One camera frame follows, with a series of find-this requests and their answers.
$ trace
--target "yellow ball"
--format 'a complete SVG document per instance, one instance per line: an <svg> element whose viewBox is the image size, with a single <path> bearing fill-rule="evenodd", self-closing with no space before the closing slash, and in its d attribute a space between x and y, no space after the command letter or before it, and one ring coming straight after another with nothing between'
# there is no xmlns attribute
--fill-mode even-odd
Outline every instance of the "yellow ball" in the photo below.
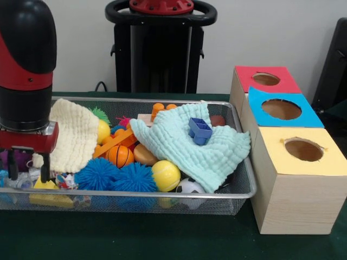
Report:
<svg viewBox="0 0 347 260"><path fill-rule="evenodd" d="M181 179L179 168L166 160L155 163L152 172L154 181L162 192L168 192L176 188Z"/></svg>
<svg viewBox="0 0 347 260"><path fill-rule="evenodd" d="M158 198L158 204L163 209L169 209L178 203L176 198Z"/></svg>
<svg viewBox="0 0 347 260"><path fill-rule="evenodd" d="M98 128L98 144L101 145L102 141L111 135L111 129L105 121L99 120Z"/></svg>

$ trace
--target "wooden box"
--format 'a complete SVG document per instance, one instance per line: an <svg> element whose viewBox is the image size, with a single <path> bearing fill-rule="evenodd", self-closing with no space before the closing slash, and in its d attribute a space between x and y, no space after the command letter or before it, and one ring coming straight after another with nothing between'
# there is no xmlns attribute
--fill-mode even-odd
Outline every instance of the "wooden box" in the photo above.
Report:
<svg viewBox="0 0 347 260"><path fill-rule="evenodd" d="M261 234L329 234L347 195L347 161L323 128L259 127L251 153Z"/></svg>
<svg viewBox="0 0 347 260"><path fill-rule="evenodd" d="M268 93L301 93L286 67L236 66L229 102L235 106L240 118L249 87Z"/></svg>
<svg viewBox="0 0 347 260"><path fill-rule="evenodd" d="M250 133L252 148L258 126L324 128L303 94L267 93L253 87L245 96L240 122Z"/></svg>

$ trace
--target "white towel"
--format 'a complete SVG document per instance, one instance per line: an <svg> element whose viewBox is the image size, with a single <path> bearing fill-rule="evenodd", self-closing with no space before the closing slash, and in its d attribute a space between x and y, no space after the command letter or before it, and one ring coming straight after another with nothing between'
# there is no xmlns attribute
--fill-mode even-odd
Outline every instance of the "white towel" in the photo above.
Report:
<svg viewBox="0 0 347 260"><path fill-rule="evenodd" d="M91 160L97 146L99 118L87 108L68 100L57 100L49 115L58 122L59 136L50 154L50 169L56 172L76 173ZM41 167L41 155L33 155L34 167Z"/></svg>

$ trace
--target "green tablecloth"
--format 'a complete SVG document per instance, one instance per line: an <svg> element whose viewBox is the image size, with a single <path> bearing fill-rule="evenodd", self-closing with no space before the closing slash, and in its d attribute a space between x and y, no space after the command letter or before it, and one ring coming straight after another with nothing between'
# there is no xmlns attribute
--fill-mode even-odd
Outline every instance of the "green tablecloth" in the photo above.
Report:
<svg viewBox="0 0 347 260"><path fill-rule="evenodd" d="M228 95L55 93L228 101ZM0 211L0 259L347 259L347 204L329 236L260 235L237 216Z"/></svg>

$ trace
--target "metal mesh basket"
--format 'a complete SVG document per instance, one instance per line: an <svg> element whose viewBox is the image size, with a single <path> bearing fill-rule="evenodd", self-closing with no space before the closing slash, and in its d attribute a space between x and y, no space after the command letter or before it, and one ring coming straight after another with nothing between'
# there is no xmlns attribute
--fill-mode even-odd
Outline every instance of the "metal mesh basket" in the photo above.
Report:
<svg viewBox="0 0 347 260"><path fill-rule="evenodd" d="M198 103L177 100L130 100L85 97L64 97L88 108L105 111L111 124L117 125L119 117L137 118L138 114L151 114L156 102L163 104ZM235 108L227 102L208 102L210 115L222 115L226 123L241 131ZM117 192L82 190L37 190L0 188L0 209L39 211L89 211L89 212L147 212L203 215L235 215L247 198L256 191L253 169L249 158L240 163L222 187L212 194ZM49 206L47 201L59 202Z"/></svg>

